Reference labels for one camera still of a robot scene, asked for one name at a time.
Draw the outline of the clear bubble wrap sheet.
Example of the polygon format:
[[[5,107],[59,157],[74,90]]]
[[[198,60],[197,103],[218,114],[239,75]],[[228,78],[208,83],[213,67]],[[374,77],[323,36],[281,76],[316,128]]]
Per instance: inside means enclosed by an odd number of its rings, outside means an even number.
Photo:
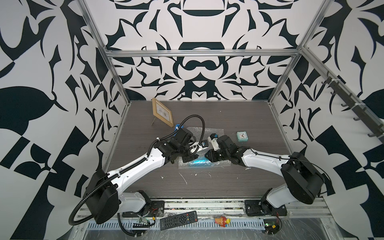
[[[211,134],[217,134],[219,137],[221,137],[225,134],[225,132],[223,129],[205,128],[203,140],[208,140],[208,137]],[[205,157],[205,154],[211,149],[213,150],[214,148],[211,143],[208,143],[207,148],[204,148],[197,152],[199,157],[194,161],[191,161],[188,163],[184,163],[182,158],[179,157],[177,159],[179,169],[224,168],[224,167],[229,167],[231,165],[230,161],[219,161],[215,163],[212,163],[211,161],[209,161],[209,159]]]

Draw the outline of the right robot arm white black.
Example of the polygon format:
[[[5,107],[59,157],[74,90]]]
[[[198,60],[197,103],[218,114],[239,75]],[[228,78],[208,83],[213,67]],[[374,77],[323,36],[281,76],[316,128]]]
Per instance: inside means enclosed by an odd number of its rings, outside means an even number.
[[[311,205],[321,193],[325,178],[306,157],[298,152],[291,155],[274,155],[237,146],[229,136],[211,134],[208,142],[213,149],[205,157],[210,162],[230,161],[234,165],[257,168],[281,176],[285,183],[263,196],[261,205],[280,208],[292,202]]]

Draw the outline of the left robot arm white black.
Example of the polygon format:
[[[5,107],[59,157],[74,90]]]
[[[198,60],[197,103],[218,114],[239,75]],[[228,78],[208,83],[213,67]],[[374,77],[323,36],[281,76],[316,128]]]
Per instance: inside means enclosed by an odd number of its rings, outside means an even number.
[[[96,171],[82,199],[82,204],[91,213],[85,220],[93,219],[97,224],[103,224],[126,212],[146,215],[151,205],[146,193],[137,191],[125,197],[125,190],[151,171],[173,163],[177,158],[187,162],[196,160],[198,152],[208,145],[208,141],[196,140],[192,132],[181,128],[168,138],[155,140],[147,153],[131,163],[108,173]]]

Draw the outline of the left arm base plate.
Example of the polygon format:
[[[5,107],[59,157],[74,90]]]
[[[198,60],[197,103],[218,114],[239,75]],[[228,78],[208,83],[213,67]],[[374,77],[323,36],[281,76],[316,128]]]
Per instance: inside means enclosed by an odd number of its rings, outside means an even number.
[[[144,207],[138,211],[122,213],[123,218],[138,218],[138,217],[163,217],[165,210],[165,201],[151,201],[146,203]]]

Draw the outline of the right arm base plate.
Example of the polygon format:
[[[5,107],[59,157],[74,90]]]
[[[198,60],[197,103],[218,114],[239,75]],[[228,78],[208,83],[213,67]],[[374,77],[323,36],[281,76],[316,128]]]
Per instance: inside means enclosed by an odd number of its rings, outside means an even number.
[[[274,216],[281,217],[287,216],[288,211],[285,205],[275,208],[267,201],[261,200],[245,200],[245,212],[249,217],[256,216]]]

